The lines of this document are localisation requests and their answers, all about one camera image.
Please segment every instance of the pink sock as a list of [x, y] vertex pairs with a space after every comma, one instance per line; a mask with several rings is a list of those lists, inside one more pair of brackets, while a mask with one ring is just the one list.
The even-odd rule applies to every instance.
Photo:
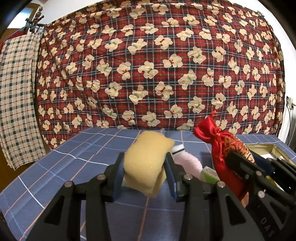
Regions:
[[174, 146], [172, 155], [175, 163], [181, 165], [186, 173], [190, 173], [198, 179], [200, 178], [202, 164], [195, 156], [185, 151], [183, 144]]

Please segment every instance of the red satin bag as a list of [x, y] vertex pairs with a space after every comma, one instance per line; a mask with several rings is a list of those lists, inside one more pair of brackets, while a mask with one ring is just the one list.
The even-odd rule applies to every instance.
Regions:
[[229, 132], [223, 132], [216, 126], [213, 120], [214, 113], [215, 111], [201, 122], [194, 129], [193, 134], [205, 143], [212, 145], [212, 159], [220, 180], [224, 181], [241, 201], [248, 192], [247, 184], [226, 166], [225, 158], [228, 153], [236, 151], [252, 163], [255, 163], [255, 160], [241, 140]]

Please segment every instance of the metal tray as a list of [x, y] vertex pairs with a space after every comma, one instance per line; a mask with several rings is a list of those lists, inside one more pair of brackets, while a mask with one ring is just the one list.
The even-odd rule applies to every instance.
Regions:
[[271, 155], [270, 158], [274, 158], [275, 160], [282, 156], [285, 160], [287, 160], [292, 165], [296, 166], [296, 164], [288, 157], [288, 155], [282, 151], [277, 145], [275, 144], [246, 144], [246, 146], [253, 152], [257, 153], [260, 156], [263, 155]]

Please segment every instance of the blue checkered tablecloth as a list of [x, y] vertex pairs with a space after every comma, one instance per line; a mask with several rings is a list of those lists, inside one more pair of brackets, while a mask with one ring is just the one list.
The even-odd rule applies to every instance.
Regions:
[[[65, 181], [79, 184], [89, 181], [113, 164], [142, 131], [89, 128], [75, 135], [34, 163], [0, 194], [0, 209], [17, 240], [25, 240], [32, 226]], [[162, 131], [175, 144], [184, 144], [203, 166], [212, 167], [211, 146], [189, 131]], [[292, 160], [295, 153], [273, 135], [238, 135], [246, 144], [274, 143]], [[107, 204], [113, 241], [177, 241], [183, 204], [175, 203], [165, 182], [158, 197], [147, 198], [130, 188], [122, 188], [121, 197]], [[82, 203], [81, 240], [86, 240], [85, 202]]]

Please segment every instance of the frosted glass pane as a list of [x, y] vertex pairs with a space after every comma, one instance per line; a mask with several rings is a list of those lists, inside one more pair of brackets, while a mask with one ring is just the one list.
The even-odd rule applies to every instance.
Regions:
[[26, 18], [30, 17], [32, 11], [33, 8], [24, 8], [18, 15], [16, 15], [8, 28], [22, 28], [23, 26], [25, 26]]

